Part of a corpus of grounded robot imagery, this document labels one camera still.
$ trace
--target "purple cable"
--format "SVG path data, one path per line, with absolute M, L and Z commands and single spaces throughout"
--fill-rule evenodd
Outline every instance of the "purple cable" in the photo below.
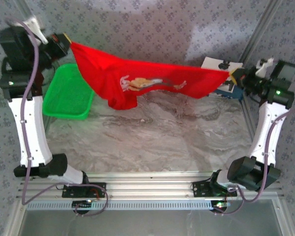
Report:
M 267 136 L 266 136 L 266 141 L 265 141 L 265 164 L 264 164 L 265 167 L 264 167 L 264 174 L 263 174 L 263 179 L 262 179 L 261 187 L 260 187 L 260 189 L 259 189 L 257 195 L 254 197 L 254 199 L 248 200 L 248 199 L 245 198 L 245 195 L 244 195 L 243 190 L 242 190 L 239 186 L 237 186 L 238 191 L 239 191 L 239 194 L 240 194 L 240 196 L 242 197 L 242 202 L 241 202 L 240 206 L 239 206 L 236 210 L 234 210 L 234 211 L 232 211 L 232 212 L 229 212 L 229 213 L 222 213 L 222 214 L 224 214 L 224 215 L 234 214 L 234 213 L 238 212 L 238 211 L 242 208 L 244 202 L 247 202 L 247 203 L 254 203 L 254 202 L 256 202 L 256 201 L 260 198 L 260 196 L 262 195 L 262 193 L 263 193 L 263 191 L 264 191 L 264 189 L 265 189 L 265 186 L 266 186 L 266 178 L 267 178 L 267 161 L 268 161 L 268 151 L 269 151 L 269 144 L 270 144 L 271 134 L 272 134 L 272 132 L 273 132 L 273 130 L 274 130 L 274 127 L 277 125 L 277 122 L 278 122 L 280 119 L 282 119 L 282 118 L 284 118 L 284 117 L 290 115 L 290 114 L 293 113 L 293 112 L 295 112 L 295 108 L 294 108 L 294 109 L 291 109 L 291 110 L 289 110 L 288 112 L 286 112 L 286 113 L 280 115 L 279 117 L 277 117 L 277 118 L 274 120 L 274 122 L 272 123 L 272 125 L 270 126 L 270 129 L 269 129 L 269 132 L 268 132 L 268 134 L 267 134 Z
M 67 186 L 84 186 L 84 187 L 96 187 L 96 188 L 99 188 L 100 190 L 102 190 L 105 195 L 106 195 L 106 202 L 105 202 L 105 205 L 104 207 L 93 213 L 93 214 L 88 214 L 88 215 L 80 215 L 78 214 L 79 216 L 83 216 L 83 217 L 86 217 L 86 216 L 94 216 L 94 215 L 98 215 L 100 213 L 102 213 L 105 208 L 107 207 L 107 204 L 108 204 L 108 194 L 106 192 L 106 190 L 96 184 L 72 184 L 72 183 L 65 183 L 65 182 L 60 182 L 60 183 L 55 183 L 51 186 L 49 186 L 48 188 L 45 188 L 44 190 L 42 190 L 41 192 L 39 192 L 38 194 L 36 194 L 35 196 L 33 196 L 32 198 L 30 198 L 28 201 L 25 201 L 25 196 L 26 196 L 26 191 L 27 191 L 27 187 L 28 187 L 28 184 L 29 184 L 29 180 L 30 180 L 30 169 L 31 169 L 31 152 L 30 152 L 30 146 L 29 146 L 29 140 L 28 140 L 28 136 L 27 136 L 27 133 L 26 133 L 26 126 L 25 126 L 25 116 L 24 116 L 24 113 L 25 113 L 25 103 L 26 103 L 26 100 L 27 100 L 27 96 L 30 92 L 30 89 L 34 83 L 34 80 L 35 80 L 35 77 L 36 77 L 36 73 L 37 73 L 37 70 L 38 70 L 38 63 L 39 63 L 39 49 L 38 49 L 38 45 L 37 45 L 37 42 L 36 42 L 36 38 L 33 34 L 33 32 L 28 28 L 28 26 L 26 24 L 24 24 L 22 21 L 14 18 L 14 17 L 8 17 L 6 18 L 6 20 L 10 20 L 10 21 L 15 21 L 17 23 L 19 23 L 21 26 L 24 27 L 24 29 L 26 30 L 26 32 L 30 35 L 31 37 L 31 42 L 33 44 L 33 47 L 34 47 L 34 65 L 33 65 L 33 70 L 32 70 L 32 73 L 30 75 L 30 79 L 29 79 L 29 83 L 24 91 L 24 94 L 23 94 L 23 97 L 22 97 L 22 101 L 21 101 L 21 114 L 20 114 L 20 117 L 21 117 L 21 127 L 22 127 L 22 133 L 23 133 L 23 140 L 24 140 L 24 146 L 25 146 L 25 150 L 26 150 L 26 153 L 27 153 L 27 156 L 28 156 L 28 168 L 27 168 L 27 171 L 26 171 L 26 177 L 25 177 L 25 181 L 24 181 L 24 187 L 23 187 L 23 192 L 22 192 L 22 205 L 27 205 L 28 203 L 30 203 L 31 201 L 33 201 L 35 198 L 37 198 L 38 196 L 40 196 L 41 194 L 47 192 L 48 190 L 50 190 L 51 188 L 57 186 L 57 185 L 67 185 Z

